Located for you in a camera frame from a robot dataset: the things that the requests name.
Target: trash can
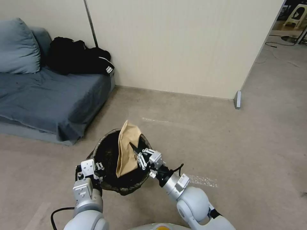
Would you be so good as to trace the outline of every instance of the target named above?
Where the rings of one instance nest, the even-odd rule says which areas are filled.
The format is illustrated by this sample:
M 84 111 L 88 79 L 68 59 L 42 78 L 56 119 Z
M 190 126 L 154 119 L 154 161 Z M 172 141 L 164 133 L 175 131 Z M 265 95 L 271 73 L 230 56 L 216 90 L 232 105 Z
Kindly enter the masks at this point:
M 103 181 L 100 182 L 102 189 L 116 191 L 125 196 L 140 188 L 148 178 L 150 171 L 143 171 L 138 165 L 137 169 L 117 178 L 116 167 L 119 155 L 118 136 L 120 131 L 120 129 L 114 129 L 104 135 L 87 159 L 94 158 L 95 163 L 102 163 L 104 170 L 99 175 L 103 177 Z M 143 148 L 151 149 L 148 140 L 143 134 L 140 135 L 138 144 Z

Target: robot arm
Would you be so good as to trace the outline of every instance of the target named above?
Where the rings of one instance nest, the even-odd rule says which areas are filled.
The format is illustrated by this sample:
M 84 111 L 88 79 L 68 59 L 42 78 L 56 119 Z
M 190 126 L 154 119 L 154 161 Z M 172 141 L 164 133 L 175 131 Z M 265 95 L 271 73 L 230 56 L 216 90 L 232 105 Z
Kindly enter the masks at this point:
M 95 174 L 97 170 L 94 160 L 83 161 L 76 171 L 78 176 L 73 187 L 76 200 L 74 218 L 66 224 L 64 230 L 109 230 L 109 223 L 102 215 L 102 190 L 99 186 L 102 178 Z
M 206 193 L 195 187 L 188 187 L 190 178 L 185 174 L 177 176 L 165 166 L 162 155 L 152 149 L 143 149 L 141 152 L 132 146 L 138 154 L 138 162 L 146 164 L 150 169 L 150 176 L 159 180 L 159 185 L 164 188 L 167 194 L 177 201 L 177 209 L 180 216 L 188 223 L 192 230 L 235 230 L 232 224 L 223 217 L 209 202 Z M 209 218 L 206 225 L 199 222 Z

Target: paper bag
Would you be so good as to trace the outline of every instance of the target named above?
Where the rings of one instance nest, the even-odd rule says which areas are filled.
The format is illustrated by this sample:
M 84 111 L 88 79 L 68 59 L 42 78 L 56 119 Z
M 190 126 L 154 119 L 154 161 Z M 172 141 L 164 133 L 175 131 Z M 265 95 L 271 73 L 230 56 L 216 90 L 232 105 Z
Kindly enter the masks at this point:
M 137 158 L 129 142 L 138 146 L 141 135 L 140 129 L 131 124 L 128 120 L 122 126 L 118 137 L 118 160 L 116 168 L 117 178 L 131 172 L 138 167 Z

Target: white wall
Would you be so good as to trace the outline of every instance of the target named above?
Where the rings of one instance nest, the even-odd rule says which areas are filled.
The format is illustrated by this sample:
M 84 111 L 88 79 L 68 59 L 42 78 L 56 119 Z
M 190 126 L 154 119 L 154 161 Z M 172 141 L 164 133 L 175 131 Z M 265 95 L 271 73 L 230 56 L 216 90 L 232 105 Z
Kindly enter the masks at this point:
M 233 98 L 283 0 L 88 3 L 98 44 L 112 54 L 118 85 Z M 1 3 L 0 18 L 14 16 L 45 27 L 53 37 L 94 45 L 82 0 Z

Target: floor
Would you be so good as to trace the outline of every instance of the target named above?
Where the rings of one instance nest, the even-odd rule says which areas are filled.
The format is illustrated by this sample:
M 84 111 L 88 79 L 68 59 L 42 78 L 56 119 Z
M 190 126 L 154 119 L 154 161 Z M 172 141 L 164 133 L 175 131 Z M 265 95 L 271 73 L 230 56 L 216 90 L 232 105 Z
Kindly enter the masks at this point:
M 265 46 L 243 88 L 241 110 L 232 100 L 117 87 L 72 147 L 0 134 L 0 229 L 51 229 L 51 212 L 74 205 L 75 165 L 126 119 L 170 168 L 184 163 L 192 185 L 236 229 L 305 229 L 306 52 L 304 46 Z M 103 198 L 111 229 L 184 225 L 155 180 L 131 195 L 105 191 Z M 56 214 L 58 229 L 71 217 L 72 211 Z

